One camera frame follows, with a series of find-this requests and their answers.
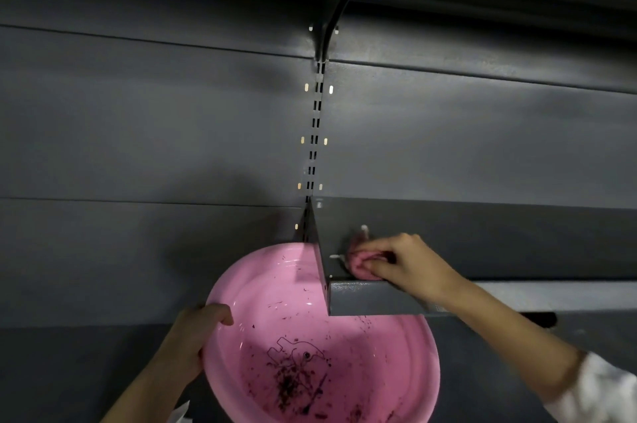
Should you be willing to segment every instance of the hand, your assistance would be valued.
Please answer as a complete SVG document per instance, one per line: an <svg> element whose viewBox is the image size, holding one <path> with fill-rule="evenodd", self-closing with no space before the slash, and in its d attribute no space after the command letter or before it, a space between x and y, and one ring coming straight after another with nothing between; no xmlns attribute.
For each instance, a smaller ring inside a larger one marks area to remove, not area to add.
<svg viewBox="0 0 637 423"><path fill-rule="evenodd" d="M445 305L448 297L466 280L451 268L418 235L400 234L360 244L359 250L391 251L396 263L367 260L363 265L372 274L396 284L412 296Z"/></svg>
<svg viewBox="0 0 637 423"><path fill-rule="evenodd" d="M230 307L225 304L181 311L149 366L169 368L184 385L190 383L203 369L199 352L219 322L235 323Z"/></svg>

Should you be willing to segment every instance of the hole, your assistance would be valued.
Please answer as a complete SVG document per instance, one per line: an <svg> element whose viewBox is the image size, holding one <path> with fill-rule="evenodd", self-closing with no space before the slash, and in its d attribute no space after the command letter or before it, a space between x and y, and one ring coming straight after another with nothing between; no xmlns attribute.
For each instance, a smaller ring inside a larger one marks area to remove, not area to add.
<svg viewBox="0 0 637 423"><path fill-rule="evenodd" d="M557 325L557 315L554 312L521 312L520 314L544 329L552 329Z"/></svg>

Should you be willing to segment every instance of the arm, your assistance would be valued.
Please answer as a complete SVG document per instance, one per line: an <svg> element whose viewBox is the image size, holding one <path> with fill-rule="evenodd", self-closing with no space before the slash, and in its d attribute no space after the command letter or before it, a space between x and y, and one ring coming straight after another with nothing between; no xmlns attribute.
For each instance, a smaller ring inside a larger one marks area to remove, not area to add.
<svg viewBox="0 0 637 423"><path fill-rule="evenodd" d="M184 388L201 372L199 351L218 322L233 324L228 306L182 311L148 366L101 423L166 423Z"/></svg>
<svg viewBox="0 0 637 423"><path fill-rule="evenodd" d="M456 314L516 368L542 402L555 401L577 381L585 353L463 278L418 235L378 239L358 250L394 252L395 265L371 260L367 268L413 296Z"/></svg>

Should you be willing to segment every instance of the pink cleaning rag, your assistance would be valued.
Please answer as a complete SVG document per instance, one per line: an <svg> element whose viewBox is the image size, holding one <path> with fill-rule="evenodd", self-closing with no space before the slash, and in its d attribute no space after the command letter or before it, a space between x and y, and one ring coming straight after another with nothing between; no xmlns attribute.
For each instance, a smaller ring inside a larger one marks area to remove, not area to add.
<svg viewBox="0 0 637 423"><path fill-rule="evenodd" d="M382 280L380 277L376 277L370 271L368 271L363 262L365 260L384 260L387 261L387 257L384 252L379 250L373 251L355 251L361 243L367 242L370 239L370 231L367 226L363 225L361 231L358 232L350 242L350 247L347 249L346 265L350 273L360 280Z"/></svg>

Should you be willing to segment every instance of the pink basin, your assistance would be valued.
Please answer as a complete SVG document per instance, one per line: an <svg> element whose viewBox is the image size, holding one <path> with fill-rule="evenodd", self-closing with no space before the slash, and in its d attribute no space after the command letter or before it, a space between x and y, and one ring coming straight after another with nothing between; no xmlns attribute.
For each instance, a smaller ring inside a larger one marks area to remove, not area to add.
<svg viewBox="0 0 637 423"><path fill-rule="evenodd" d="M232 265L208 302L235 325L203 349L210 387L235 423L425 423L440 386L422 316L329 317L312 246L257 250Z"/></svg>

